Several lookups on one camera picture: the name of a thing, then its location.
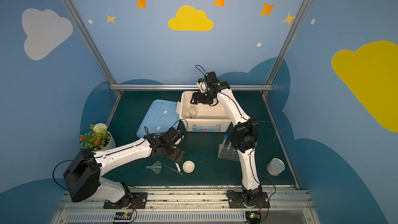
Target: test tube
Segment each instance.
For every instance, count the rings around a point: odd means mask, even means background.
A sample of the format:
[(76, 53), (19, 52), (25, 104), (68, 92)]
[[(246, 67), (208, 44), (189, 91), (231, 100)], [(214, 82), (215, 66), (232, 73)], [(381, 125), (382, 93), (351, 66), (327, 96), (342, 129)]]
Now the test tube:
[(221, 148), (224, 148), (225, 141), (226, 141), (227, 137), (228, 137), (228, 134), (226, 133), (225, 136), (224, 136), (224, 139), (222, 140)]

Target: white bowl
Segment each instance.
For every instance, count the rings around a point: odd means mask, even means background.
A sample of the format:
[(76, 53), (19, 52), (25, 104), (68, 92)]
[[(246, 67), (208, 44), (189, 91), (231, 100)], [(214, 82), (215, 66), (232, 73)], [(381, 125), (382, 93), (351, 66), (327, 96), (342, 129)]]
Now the white bowl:
[(186, 173), (191, 173), (195, 169), (195, 164), (192, 161), (185, 161), (184, 164), (182, 165), (182, 169)]

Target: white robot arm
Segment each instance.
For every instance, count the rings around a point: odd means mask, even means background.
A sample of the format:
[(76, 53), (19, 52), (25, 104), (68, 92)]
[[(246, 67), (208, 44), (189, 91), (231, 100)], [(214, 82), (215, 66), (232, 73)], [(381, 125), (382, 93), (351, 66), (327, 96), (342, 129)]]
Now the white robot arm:
[(242, 196), (247, 206), (254, 206), (262, 197), (254, 159), (258, 122), (251, 121), (236, 101), (229, 84), (226, 81), (220, 82), (215, 72), (206, 73), (205, 80), (199, 79), (196, 85), (201, 92), (192, 95), (191, 104), (213, 105), (216, 99), (231, 118), (234, 126), (231, 144), (238, 152), (242, 169)]
[(64, 172), (73, 202), (91, 199), (107, 199), (114, 208), (130, 206), (132, 195), (123, 182), (113, 182), (102, 176), (125, 163), (149, 156), (166, 156), (180, 163), (184, 151), (177, 148), (183, 135), (173, 127), (161, 135), (148, 134), (130, 144), (111, 150), (92, 152), (85, 149)]

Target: dark green tabletop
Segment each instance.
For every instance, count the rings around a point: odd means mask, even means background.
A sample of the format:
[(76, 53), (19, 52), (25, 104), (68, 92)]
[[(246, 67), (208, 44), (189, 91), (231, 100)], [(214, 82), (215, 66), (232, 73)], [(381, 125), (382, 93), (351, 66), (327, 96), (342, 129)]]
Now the dark green tabletop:
[[(181, 91), (126, 91), (123, 93), (115, 115), (109, 125), (109, 132), (115, 139), (116, 146), (122, 146), (138, 140), (137, 130), (152, 102), (156, 99), (180, 101)], [(244, 111), (258, 121), (270, 121), (260, 92), (234, 91), (236, 100)], [(185, 131), (182, 123), (179, 130)], [(231, 134), (232, 125), (227, 133)], [(123, 181), (128, 186), (189, 186), (189, 185), (241, 185), (242, 173), (240, 163), (218, 158), (218, 145), (222, 143), (225, 133), (185, 132), (185, 137), (179, 147), (185, 151), (180, 164), (191, 160), (195, 163), (192, 173), (179, 175), (162, 166), (159, 174), (146, 169), (156, 161), (175, 168), (174, 162), (166, 157), (147, 157), (127, 163), (108, 172), (104, 177), (113, 181)], [(287, 166), (281, 145), (275, 137), (272, 124), (259, 123), (259, 133), (256, 147), (256, 167), (258, 177), (267, 178), (276, 185), (294, 185), (295, 181)], [(267, 164), (272, 158), (280, 158), (286, 169), (279, 176), (273, 177), (267, 172)]]

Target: white stick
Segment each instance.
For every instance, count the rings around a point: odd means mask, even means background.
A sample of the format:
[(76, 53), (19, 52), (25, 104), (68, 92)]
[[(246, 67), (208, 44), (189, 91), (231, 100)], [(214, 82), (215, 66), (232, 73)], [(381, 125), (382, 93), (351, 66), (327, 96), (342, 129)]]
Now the white stick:
[(176, 163), (176, 167), (177, 167), (178, 172), (181, 172), (181, 168), (180, 168), (180, 165), (178, 163)]

